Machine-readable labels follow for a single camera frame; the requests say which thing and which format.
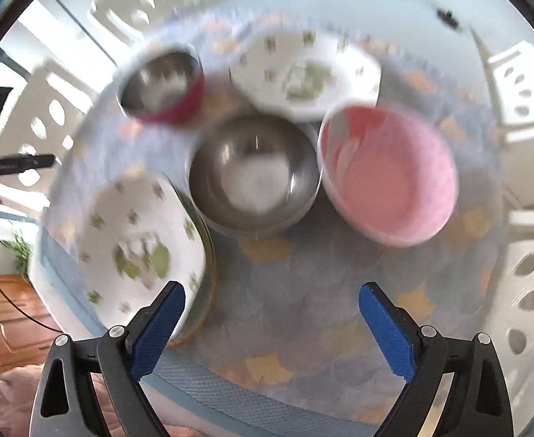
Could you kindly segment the small white clover plate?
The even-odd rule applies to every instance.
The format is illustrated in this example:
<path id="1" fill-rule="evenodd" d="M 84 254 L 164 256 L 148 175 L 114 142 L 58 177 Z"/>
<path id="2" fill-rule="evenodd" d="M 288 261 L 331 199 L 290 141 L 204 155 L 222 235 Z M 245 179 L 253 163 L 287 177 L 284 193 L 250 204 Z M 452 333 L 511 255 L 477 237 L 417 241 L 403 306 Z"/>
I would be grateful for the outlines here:
<path id="1" fill-rule="evenodd" d="M 185 306 L 171 334 L 192 334 L 191 319 L 210 259 L 197 217 L 160 173 L 119 178 L 89 208 L 74 253 L 82 295 L 103 327 L 126 326 L 170 281 L 183 286 Z"/>

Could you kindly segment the pink bowl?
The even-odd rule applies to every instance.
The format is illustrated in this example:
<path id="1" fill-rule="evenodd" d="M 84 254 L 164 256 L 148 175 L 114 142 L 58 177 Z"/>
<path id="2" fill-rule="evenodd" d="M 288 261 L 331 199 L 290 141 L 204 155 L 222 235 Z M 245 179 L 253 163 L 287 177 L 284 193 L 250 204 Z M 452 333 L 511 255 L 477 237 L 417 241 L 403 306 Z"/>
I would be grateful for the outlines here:
<path id="1" fill-rule="evenodd" d="M 320 125 L 317 158 L 335 209 L 380 244 L 423 244 L 454 213 L 459 196 L 454 156 L 418 114 L 391 105 L 335 106 Z"/>

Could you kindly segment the steel bowl red outside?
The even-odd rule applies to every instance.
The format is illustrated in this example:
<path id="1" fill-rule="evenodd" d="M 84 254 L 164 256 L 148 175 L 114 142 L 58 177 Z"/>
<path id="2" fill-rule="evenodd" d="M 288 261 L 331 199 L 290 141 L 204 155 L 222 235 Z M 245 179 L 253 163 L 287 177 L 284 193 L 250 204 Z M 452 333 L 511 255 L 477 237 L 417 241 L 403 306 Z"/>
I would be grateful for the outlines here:
<path id="1" fill-rule="evenodd" d="M 135 59 L 118 80 L 119 107 L 139 121 L 184 124 L 202 105 L 205 72 L 190 43 L 175 43 Z"/>

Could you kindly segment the steel bowl blue outside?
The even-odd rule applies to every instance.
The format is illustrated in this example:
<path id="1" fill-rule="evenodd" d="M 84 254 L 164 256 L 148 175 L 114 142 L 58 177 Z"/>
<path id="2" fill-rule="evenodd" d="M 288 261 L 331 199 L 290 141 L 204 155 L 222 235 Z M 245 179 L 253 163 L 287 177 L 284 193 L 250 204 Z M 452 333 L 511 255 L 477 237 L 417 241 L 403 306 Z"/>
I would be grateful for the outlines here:
<path id="1" fill-rule="evenodd" d="M 317 131 L 273 114 L 245 114 L 201 134 L 188 193 L 209 226 L 231 238 L 275 236 L 311 209 L 320 187 Z"/>

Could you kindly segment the large white clover plate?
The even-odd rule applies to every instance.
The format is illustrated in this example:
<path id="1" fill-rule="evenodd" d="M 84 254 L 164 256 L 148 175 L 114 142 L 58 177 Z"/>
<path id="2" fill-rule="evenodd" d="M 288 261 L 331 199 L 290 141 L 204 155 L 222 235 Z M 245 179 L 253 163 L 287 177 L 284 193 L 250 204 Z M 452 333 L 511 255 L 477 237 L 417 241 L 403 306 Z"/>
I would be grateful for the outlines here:
<path id="1" fill-rule="evenodd" d="M 293 122 L 320 121 L 333 107 L 374 107 L 382 67 L 345 38 L 303 31 L 260 36 L 229 67 L 236 89 L 263 113 Z"/>

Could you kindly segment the blue floral round plate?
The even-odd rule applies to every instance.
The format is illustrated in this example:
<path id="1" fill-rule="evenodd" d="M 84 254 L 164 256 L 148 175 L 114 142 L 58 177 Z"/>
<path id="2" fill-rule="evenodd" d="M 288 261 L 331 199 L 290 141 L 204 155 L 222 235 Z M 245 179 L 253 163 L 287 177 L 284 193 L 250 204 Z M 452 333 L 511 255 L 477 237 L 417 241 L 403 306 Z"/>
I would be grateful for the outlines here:
<path id="1" fill-rule="evenodd" d="M 217 257 L 210 229 L 197 213 L 194 204 L 186 192 L 174 188 L 181 204 L 188 212 L 190 219 L 201 236 L 206 254 L 206 266 L 200 287 L 193 300 L 192 307 L 186 317 L 185 323 L 178 334 L 173 335 L 166 344 L 167 349 L 176 348 L 190 340 L 207 322 L 217 287 Z"/>

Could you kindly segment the beige chair near window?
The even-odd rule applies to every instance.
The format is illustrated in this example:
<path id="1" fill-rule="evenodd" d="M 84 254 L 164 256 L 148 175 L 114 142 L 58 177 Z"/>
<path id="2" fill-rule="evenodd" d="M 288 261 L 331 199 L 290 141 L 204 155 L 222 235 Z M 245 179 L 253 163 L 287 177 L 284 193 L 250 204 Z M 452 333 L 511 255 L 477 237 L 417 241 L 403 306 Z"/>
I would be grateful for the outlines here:
<path id="1" fill-rule="evenodd" d="M 0 158 L 53 154 L 62 161 L 96 98 L 77 76 L 56 61 L 45 61 L 25 80 L 9 114 L 1 112 Z"/>

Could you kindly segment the white chair right lower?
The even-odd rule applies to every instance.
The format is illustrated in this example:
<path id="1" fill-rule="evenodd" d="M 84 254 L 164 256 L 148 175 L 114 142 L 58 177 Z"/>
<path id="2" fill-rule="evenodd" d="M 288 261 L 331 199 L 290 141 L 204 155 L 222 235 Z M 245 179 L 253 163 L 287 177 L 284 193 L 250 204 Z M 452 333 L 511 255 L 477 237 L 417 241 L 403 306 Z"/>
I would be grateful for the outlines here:
<path id="1" fill-rule="evenodd" d="M 484 329 L 506 380 L 514 432 L 534 418 L 534 210 L 509 213 L 509 243 Z"/>

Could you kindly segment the wooden cabinet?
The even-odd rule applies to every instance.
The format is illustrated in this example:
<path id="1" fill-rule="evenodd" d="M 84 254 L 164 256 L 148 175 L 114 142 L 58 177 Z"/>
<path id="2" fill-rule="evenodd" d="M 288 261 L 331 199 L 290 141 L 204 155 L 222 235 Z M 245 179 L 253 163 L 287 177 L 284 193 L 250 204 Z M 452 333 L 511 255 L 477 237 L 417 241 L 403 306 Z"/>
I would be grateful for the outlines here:
<path id="1" fill-rule="evenodd" d="M 42 365 L 59 331 L 34 288 L 20 276 L 0 276 L 0 374 Z"/>

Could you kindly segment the ginkgo pattern table cloth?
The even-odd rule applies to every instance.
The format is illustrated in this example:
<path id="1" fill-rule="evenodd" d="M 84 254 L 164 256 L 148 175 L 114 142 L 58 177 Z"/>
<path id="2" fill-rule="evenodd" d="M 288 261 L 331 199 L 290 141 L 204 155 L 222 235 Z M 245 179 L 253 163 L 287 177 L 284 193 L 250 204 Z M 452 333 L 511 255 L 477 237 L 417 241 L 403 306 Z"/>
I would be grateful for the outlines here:
<path id="1" fill-rule="evenodd" d="M 428 243 L 385 247 L 353 230 L 317 195 L 306 217 L 272 237 L 213 235 L 215 258 L 188 330 L 142 386 L 163 423 L 206 435 L 372 435 L 403 386 L 389 370 L 357 305 L 374 280 L 413 317 L 455 337 L 476 333 L 501 251 L 501 175 L 493 112 L 443 65 L 384 44 L 361 26 L 298 10 L 228 4 L 167 19 L 142 44 L 156 52 L 192 43 L 210 73 L 190 128 L 125 117 L 105 88 L 60 167 L 30 265 L 56 323 L 75 338 L 104 330 L 82 282 L 79 232 L 101 188 L 154 173 L 187 192 L 186 168 L 201 129 L 248 110 L 228 87 L 228 64 L 255 36 L 322 29 L 364 43 L 381 61 L 381 95 L 443 131 L 460 170 L 452 220 Z"/>

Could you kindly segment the white chair right upper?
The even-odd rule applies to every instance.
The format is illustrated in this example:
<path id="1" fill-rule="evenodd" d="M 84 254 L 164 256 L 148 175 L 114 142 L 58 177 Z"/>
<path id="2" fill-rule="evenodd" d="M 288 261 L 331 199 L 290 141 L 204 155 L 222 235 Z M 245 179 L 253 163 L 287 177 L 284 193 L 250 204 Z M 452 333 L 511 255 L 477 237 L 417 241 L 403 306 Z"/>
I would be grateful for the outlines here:
<path id="1" fill-rule="evenodd" d="M 504 141 L 534 140 L 534 46 L 522 40 L 494 53 L 473 33 Z"/>

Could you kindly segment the small dark object on table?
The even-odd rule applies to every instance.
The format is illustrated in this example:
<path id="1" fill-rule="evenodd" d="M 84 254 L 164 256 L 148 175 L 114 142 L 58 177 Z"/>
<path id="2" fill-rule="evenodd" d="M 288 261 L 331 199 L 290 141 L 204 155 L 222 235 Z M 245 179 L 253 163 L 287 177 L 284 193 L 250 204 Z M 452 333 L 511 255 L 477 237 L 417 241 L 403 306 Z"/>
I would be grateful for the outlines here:
<path id="1" fill-rule="evenodd" d="M 455 32 L 461 32 L 463 27 L 460 20 L 454 15 L 451 10 L 438 8 L 436 11 L 437 18 L 449 29 Z"/>

